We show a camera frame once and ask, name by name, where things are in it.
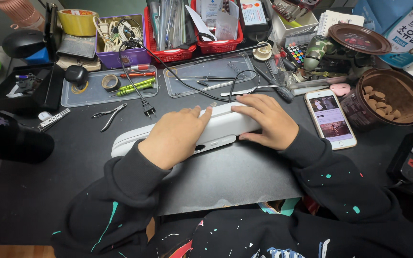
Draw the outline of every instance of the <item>black sweatshirt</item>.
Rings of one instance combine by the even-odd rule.
[[[337,220],[298,211],[288,217],[259,208],[218,209],[162,224],[147,243],[158,185],[170,170],[152,164],[137,146],[109,160],[104,178],[68,205],[51,238],[57,258],[413,258],[413,224],[395,196],[303,128],[281,155],[307,195]]]

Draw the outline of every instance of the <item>red plastic basket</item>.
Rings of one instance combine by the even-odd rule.
[[[157,44],[156,40],[152,37],[154,34],[152,30],[152,23],[151,23],[151,15],[149,15],[149,9],[145,7],[145,20],[146,20],[146,47],[154,53],[157,57],[159,57],[163,62],[173,62],[173,61],[180,61],[192,58],[192,52],[197,48],[196,44],[192,44],[189,49],[170,49],[164,51],[156,51]]]
[[[196,10],[196,0],[190,2],[190,7],[195,11]],[[243,32],[241,31],[240,22],[238,23],[237,30],[237,39],[230,40],[220,40],[220,41],[200,41],[199,36],[197,35],[197,45],[200,47],[200,50],[203,54],[210,53],[222,53],[227,51],[232,51],[237,48],[237,45],[243,41]]]

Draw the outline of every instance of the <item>paint-splattered sleeve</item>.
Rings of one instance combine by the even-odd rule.
[[[70,202],[52,234],[56,257],[141,255],[158,204],[157,186],[170,171],[148,161],[138,143],[124,157],[109,160],[105,177]]]
[[[395,196],[376,185],[344,155],[334,153],[326,139],[319,139],[304,128],[282,155],[302,188],[341,221],[376,223],[401,220]]]

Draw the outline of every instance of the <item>gold iphone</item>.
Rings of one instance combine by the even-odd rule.
[[[329,140],[333,150],[356,145],[356,137],[334,92],[331,90],[308,92],[305,95],[305,103],[318,135]]]

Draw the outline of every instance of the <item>tape roll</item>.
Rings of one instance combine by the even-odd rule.
[[[108,83],[112,80],[116,80],[116,82],[112,86],[108,86]],[[103,77],[103,80],[101,80],[101,86],[107,92],[116,91],[120,88],[119,78],[114,74],[108,74],[105,77]]]
[[[99,17],[94,11],[64,9],[57,12],[63,31],[73,36],[95,36],[96,28],[93,17]]]

